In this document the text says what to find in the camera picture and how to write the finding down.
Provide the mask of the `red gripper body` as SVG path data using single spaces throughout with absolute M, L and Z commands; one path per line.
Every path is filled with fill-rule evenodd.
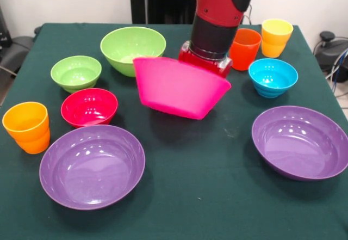
M 221 60 L 208 60 L 206 58 L 201 58 L 194 54 L 189 49 L 190 41 L 186 41 L 179 52 L 179 61 L 192 64 L 196 67 L 210 71 L 222 78 L 226 78 L 232 69 L 233 61 L 228 56 L 225 56 Z

